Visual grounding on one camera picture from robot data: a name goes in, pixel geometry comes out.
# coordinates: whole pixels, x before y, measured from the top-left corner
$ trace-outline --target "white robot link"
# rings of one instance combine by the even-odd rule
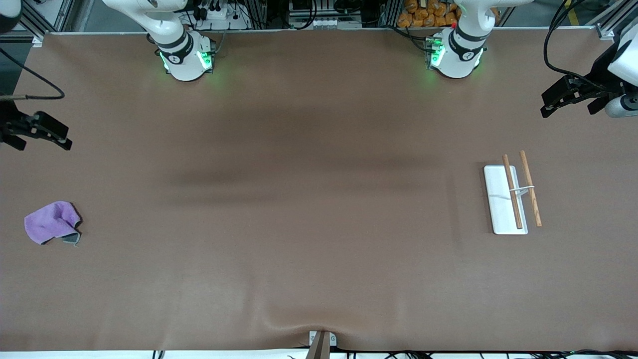
[[[20,0],[0,1],[0,34],[11,31],[20,22],[21,16]]]
[[[191,81],[212,70],[214,43],[196,31],[187,31],[175,11],[188,0],[103,0],[140,24],[159,47],[164,67],[177,80]]]
[[[431,68],[453,79],[469,75],[479,64],[483,44],[492,32],[496,18],[491,8],[519,6],[532,0],[454,0],[462,16],[457,26],[446,28],[432,37],[434,43],[428,47]]]

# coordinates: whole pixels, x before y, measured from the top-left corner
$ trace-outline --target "black cable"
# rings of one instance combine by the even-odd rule
[[[562,68],[558,68],[554,65],[552,65],[549,62],[549,57],[547,55],[547,46],[549,44],[549,39],[552,36],[552,33],[554,33],[554,30],[556,30],[560,24],[563,22],[563,20],[565,20],[567,18],[567,15],[569,14],[569,11],[571,11],[572,9],[574,9],[576,6],[578,6],[579,4],[581,4],[584,0],[575,0],[573,3],[570,4],[570,6],[565,9],[563,12],[562,9],[565,7],[565,4],[567,4],[568,0],[563,0],[563,2],[561,3],[560,7],[558,8],[558,10],[556,10],[556,13],[554,14],[554,17],[552,18],[551,23],[549,24],[549,30],[547,32],[547,36],[545,37],[545,42],[543,43],[543,59],[545,61],[545,65],[550,68],[551,70],[558,72],[558,73],[563,73],[565,75],[570,75],[573,76],[587,84],[589,84],[590,86],[593,86],[595,89],[602,91],[602,92],[606,92],[609,93],[611,91],[609,91],[608,89],[606,89],[605,87],[603,87],[600,84],[597,84],[589,79],[587,79],[585,76],[582,76],[578,73],[572,72],[572,71],[568,71],[568,70],[564,70]]]
[[[4,51],[3,49],[0,49],[0,53],[2,53],[2,55],[5,55],[6,58],[11,60],[12,63],[15,63],[16,65],[20,66],[23,70],[29,72],[31,75],[34,75],[35,77],[39,78],[40,80],[42,80],[44,83],[46,83],[47,85],[49,85],[52,88],[54,88],[59,93],[59,95],[57,95],[57,96],[24,95],[24,99],[25,100],[60,100],[61,98],[64,98],[64,96],[65,96],[64,91],[62,91],[61,88],[57,87],[53,82],[50,82],[49,80],[45,79],[40,74],[38,74],[35,71],[33,71],[32,69],[24,66],[22,63],[20,63],[20,61],[14,59],[13,56],[7,54],[7,52]]]
[[[237,4],[237,2],[235,2],[235,11],[237,11],[237,7],[239,7],[239,9],[241,10],[241,12],[242,12],[243,14],[245,14],[245,15],[246,15],[249,19],[251,19],[253,22],[256,22],[257,24],[259,24],[259,26],[260,26],[260,27],[262,27],[262,26],[264,26],[264,25],[268,26],[268,22],[262,22],[262,21],[259,21],[259,20],[255,20],[255,19],[254,19],[254,18],[253,18],[253,17],[252,17],[252,16],[251,16],[248,12],[244,11],[244,8],[243,8],[243,7],[239,6],[239,5]]]
[[[412,43],[414,44],[414,46],[416,46],[417,49],[423,51],[423,52],[428,52],[427,49],[425,47],[422,47],[421,45],[419,45],[417,43],[417,41],[414,39],[414,37],[412,35],[410,35],[410,30],[408,30],[408,28],[405,28],[405,32],[408,34],[408,36],[410,37],[410,41],[412,41]]]
[[[389,29],[392,29],[392,30],[394,30],[394,32],[396,32],[397,34],[400,34],[401,36],[403,36],[403,37],[405,37],[405,38],[409,38],[409,39],[410,39],[410,41],[412,42],[412,44],[413,44],[414,46],[416,46],[416,48],[417,48],[417,49],[419,49],[419,50],[421,50],[421,51],[423,51],[423,52],[427,52],[427,53],[431,53],[431,52],[432,52],[432,50],[428,50],[428,49],[426,49],[426,48],[422,47],[421,45],[419,45],[419,44],[417,43],[417,41],[425,41],[425,40],[426,40],[426,38],[424,38],[424,37],[420,37],[420,36],[414,36],[414,35],[410,34],[410,30],[408,30],[408,28],[407,28],[407,27],[405,28],[405,31],[406,31],[405,33],[404,33],[403,31],[401,31],[398,27],[394,27],[394,26],[392,26],[392,25],[384,25],[384,26],[382,26],[382,27],[387,27],[387,28],[389,28]]]
[[[517,6],[514,6],[514,7],[512,8],[512,10],[511,10],[511,11],[507,14],[507,17],[506,17],[506,18],[504,18],[504,19],[503,19],[503,18],[501,18],[501,20],[500,20],[500,21],[499,21],[499,23],[498,23],[498,25],[499,25],[500,27],[505,26],[505,23],[507,22],[507,20],[509,20],[509,19],[510,19],[510,17],[512,16],[512,14],[514,13],[514,10],[516,10],[516,8],[517,8]]]
[[[195,25],[193,24],[193,20],[191,19],[191,14],[190,14],[190,12],[188,12],[188,10],[182,10],[182,11],[180,11],[180,12],[181,12],[181,13],[185,13],[185,14],[186,14],[186,16],[188,16],[188,23],[190,24],[191,29],[195,30]]]
[[[413,36],[410,34],[406,34],[403,31],[401,31],[398,27],[392,26],[392,25],[384,25],[382,27],[387,27],[388,29],[392,29],[394,30],[395,33],[400,34],[401,36],[405,37],[405,38],[413,38],[414,40],[421,40],[421,41],[425,41],[426,38],[424,37],[419,37],[419,36]]]
[[[316,18],[317,18],[317,0],[313,0],[313,5],[315,6],[315,14],[308,20],[308,22],[306,23],[306,25],[303,25],[302,27],[298,28],[297,30],[303,30],[305,28],[307,28],[308,26],[312,25]]]
[[[303,25],[302,27],[296,28],[292,25],[290,25],[290,23],[288,23],[288,21],[286,21],[286,13],[287,13],[287,9],[284,8],[283,5],[288,4],[288,0],[281,0],[279,2],[279,18],[281,19],[281,25],[287,27],[288,29],[296,29],[296,30],[303,30],[305,28],[307,28],[308,26],[312,25],[313,22],[315,21],[315,19],[317,18],[317,1],[313,0],[313,4],[315,6],[315,14],[312,15],[313,13],[313,9],[311,8],[310,11],[308,12],[309,14],[311,14],[310,18],[308,19],[308,21],[306,22],[305,25]]]

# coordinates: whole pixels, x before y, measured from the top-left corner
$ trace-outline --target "green led light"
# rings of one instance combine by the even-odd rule
[[[441,59],[443,58],[443,55],[445,54],[445,46],[441,45],[437,51],[434,52],[434,54],[432,54],[432,65],[433,66],[438,66],[441,64]]]
[[[480,63],[480,56],[483,54],[483,49],[480,50],[480,52],[477,54],[477,60],[474,63],[474,67],[478,66]]]
[[[166,63],[166,59],[164,58],[164,54],[162,54],[161,52],[159,54],[160,54],[159,56],[161,57],[162,62],[164,63],[164,68],[166,69],[166,71],[169,71],[168,64]]]
[[[202,53],[202,52],[197,52],[197,57],[199,57],[200,62],[202,63],[202,66],[204,68],[210,68],[211,67],[211,56],[208,55],[207,53]]]

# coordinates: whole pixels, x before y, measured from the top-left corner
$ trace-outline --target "purple cloth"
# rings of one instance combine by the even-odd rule
[[[71,203],[57,201],[24,217],[24,229],[30,239],[40,245],[51,238],[75,244],[80,240],[80,233],[75,230],[79,221],[80,216]]]

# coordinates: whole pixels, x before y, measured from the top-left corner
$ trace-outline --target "brown table surface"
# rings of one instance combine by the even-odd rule
[[[3,350],[638,349],[638,122],[540,117],[545,31],[495,31],[467,79],[391,31],[228,35],[212,75],[143,36],[47,36],[20,103],[73,149],[1,149]],[[556,33],[586,73],[610,43]],[[28,74],[17,93],[52,93]],[[525,149],[543,228],[491,232],[485,164]],[[78,248],[23,218],[58,200]],[[525,200],[526,212],[531,213]]]

